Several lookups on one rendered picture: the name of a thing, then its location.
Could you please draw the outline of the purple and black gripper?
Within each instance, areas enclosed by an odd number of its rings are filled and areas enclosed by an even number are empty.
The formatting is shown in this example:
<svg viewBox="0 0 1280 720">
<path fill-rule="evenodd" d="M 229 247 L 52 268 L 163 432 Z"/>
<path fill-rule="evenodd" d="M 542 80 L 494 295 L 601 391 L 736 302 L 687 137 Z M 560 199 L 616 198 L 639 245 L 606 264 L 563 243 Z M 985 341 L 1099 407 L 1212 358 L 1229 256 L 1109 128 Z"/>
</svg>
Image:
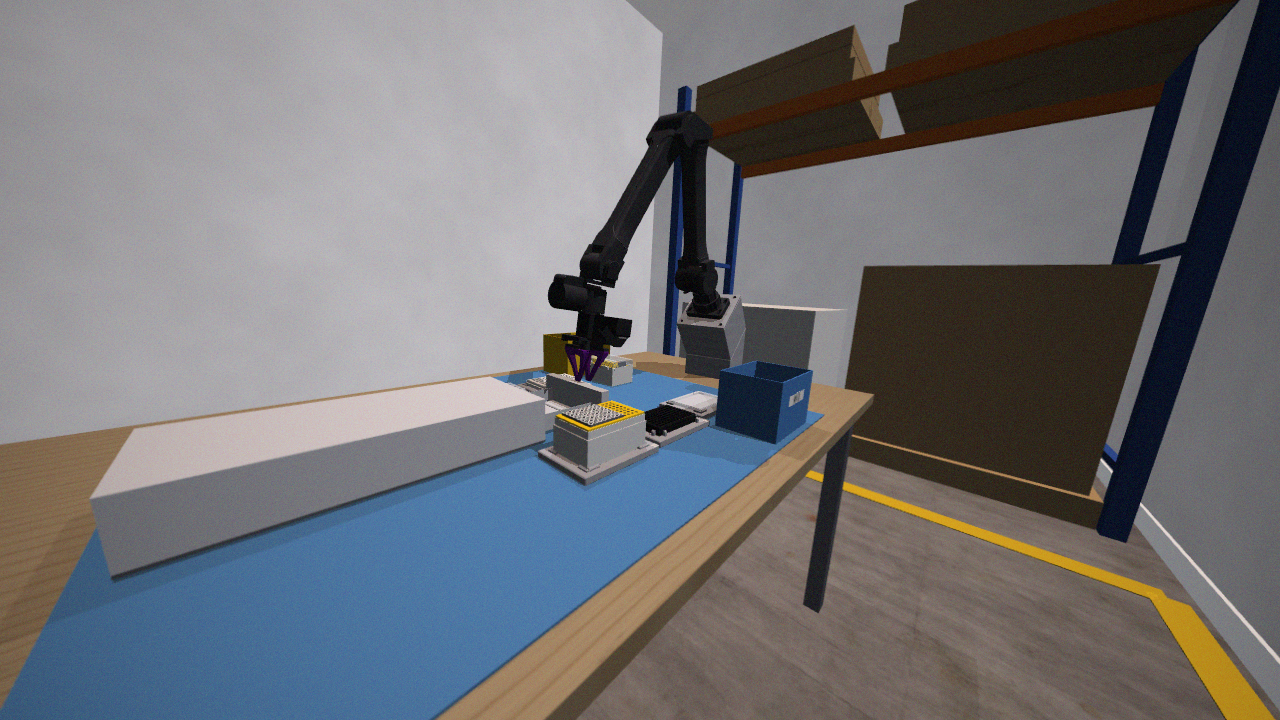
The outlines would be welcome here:
<svg viewBox="0 0 1280 720">
<path fill-rule="evenodd" d="M 564 351 L 570 357 L 571 366 L 573 369 L 575 380 L 581 380 L 585 372 L 586 380 L 593 380 L 598 368 L 605 360 L 609 354 L 609 348 L 603 348 L 603 345 L 609 345 L 607 340 L 591 340 L 579 337 L 579 319 L 576 334 L 562 334 L 563 341 L 573 341 L 572 345 L 564 343 Z M 580 356 L 580 366 L 577 369 L 577 363 L 575 354 Z M 590 373 L 591 357 L 596 356 L 596 363 Z"/>
</svg>

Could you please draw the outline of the blue bench mat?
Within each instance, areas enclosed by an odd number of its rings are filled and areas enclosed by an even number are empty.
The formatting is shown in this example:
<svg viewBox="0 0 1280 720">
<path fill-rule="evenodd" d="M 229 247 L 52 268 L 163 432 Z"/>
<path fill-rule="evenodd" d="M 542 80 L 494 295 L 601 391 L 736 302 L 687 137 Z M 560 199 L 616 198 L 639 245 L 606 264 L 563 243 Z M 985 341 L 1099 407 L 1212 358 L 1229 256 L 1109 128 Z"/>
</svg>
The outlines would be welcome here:
<svg viewBox="0 0 1280 720">
<path fill-rule="evenodd" d="M 589 486 L 550 429 L 114 580 L 96 527 L 0 720 L 435 720 L 822 416 L 710 416 Z"/>
</svg>

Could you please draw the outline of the blue open-top bin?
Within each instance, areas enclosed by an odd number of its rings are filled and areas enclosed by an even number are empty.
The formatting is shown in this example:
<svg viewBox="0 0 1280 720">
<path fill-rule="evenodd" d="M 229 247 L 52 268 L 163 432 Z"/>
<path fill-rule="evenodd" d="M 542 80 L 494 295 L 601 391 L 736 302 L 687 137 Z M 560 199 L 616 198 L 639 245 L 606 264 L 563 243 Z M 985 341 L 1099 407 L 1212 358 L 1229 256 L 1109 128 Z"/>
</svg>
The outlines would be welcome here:
<svg viewBox="0 0 1280 720">
<path fill-rule="evenodd" d="M 721 370 L 716 427 L 777 445 L 806 423 L 812 375 L 762 361 Z"/>
</svg>

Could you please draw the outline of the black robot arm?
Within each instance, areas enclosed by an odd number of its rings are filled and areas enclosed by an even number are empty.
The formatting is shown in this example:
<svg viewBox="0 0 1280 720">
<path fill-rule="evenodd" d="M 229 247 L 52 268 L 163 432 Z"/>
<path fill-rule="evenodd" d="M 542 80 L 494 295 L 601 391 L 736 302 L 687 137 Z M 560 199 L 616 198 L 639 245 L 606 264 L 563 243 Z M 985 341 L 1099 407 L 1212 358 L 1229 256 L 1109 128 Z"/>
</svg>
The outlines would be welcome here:
<svg viewBox="0 0 1280 720">
<path fill-rule="evenodd" d="M 605 225 L 582 254 L 580 275 L 554 275 L 548 290 L 550 307 L 596 313 L 596 315 L 580 313 L 579 337 L 607 340 L 613 347 L 622 347 L 628 340 L 632 320 L 599 316 L 605 313 L 607 292 L 596 284 L 614 288 L 625 265 L 628 243 L 678 155 L 682 170 L 684 256 L 678 258 L 675 284 L 684 293 L 692 292 L 692 304 L 686 310 L 687 316 L 718 320 L 724 316 L 730 299 L 721 299 L 721 293 L 716 291 L 718 283 L 716 260 L 709 260 L 707 252 L 709 140 L 705 138 L 713 138 L 713 128 L 694 111 L 659 117 L 646 136 L 649 147 L 625 193 Z"/>
</svg>

